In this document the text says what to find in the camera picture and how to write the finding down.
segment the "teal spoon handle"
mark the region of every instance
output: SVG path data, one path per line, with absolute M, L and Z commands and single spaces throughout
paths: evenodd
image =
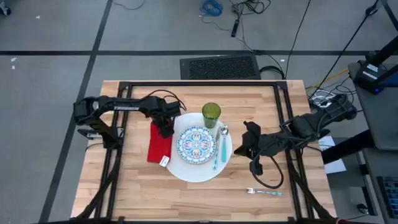
M 221 151 L 221 160 L 226 162 L 226 136 L 223 136 L 223 148 Z

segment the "spoon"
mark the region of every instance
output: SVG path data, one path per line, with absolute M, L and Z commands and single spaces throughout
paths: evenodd
M 226 162 L 226 136 L 228 135 L 228 126 L 220 127 L 221 135 L 223 136 L 223 147 L 221 150 L 221 161 Z

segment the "blue cable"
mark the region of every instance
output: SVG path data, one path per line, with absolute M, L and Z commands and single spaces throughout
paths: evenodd
M 209 21 L 206 22 L 203 20 L 205 16 L 220 16 L 223 13 L 223 5 L 218 3 L 216 0 L 206 0 L 203 2 L 200 11 L 203 15 L 200 17 L 202 23 L 204 24 L 214 24 L 220 30 L 229 31 L 230 29 L 221 28 L 216 22 Z

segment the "fork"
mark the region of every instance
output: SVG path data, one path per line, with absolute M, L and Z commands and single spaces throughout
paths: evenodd
M 276 195 L 276 196 L 282 196 L 283 193 L 282 192 L 269 192 L 269 191 L 265 191 L 265 190 L 256 190 L 253 188 L 247 188 L 246 192 L 249 194 L 255 194 L 255 193 L 262 193 L 262 194 L 269 194 L 269 195 Z

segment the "white paper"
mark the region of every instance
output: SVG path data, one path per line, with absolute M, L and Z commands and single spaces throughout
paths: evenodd
M 325 136 L 321 139 L 318 140 L 319 142 L 319 148 L 324 151 L 327 150 L 328 148 L 335 146 L 335 142 L 333 141 L 333 138 L 331 136 Z M 344 163 L 341 159 L 328 163 L 325 165 L 325 170 L 327 174 L 332 174 L 335 172 L 343 172 L 346 171 L 346 166 L 344 166 Z

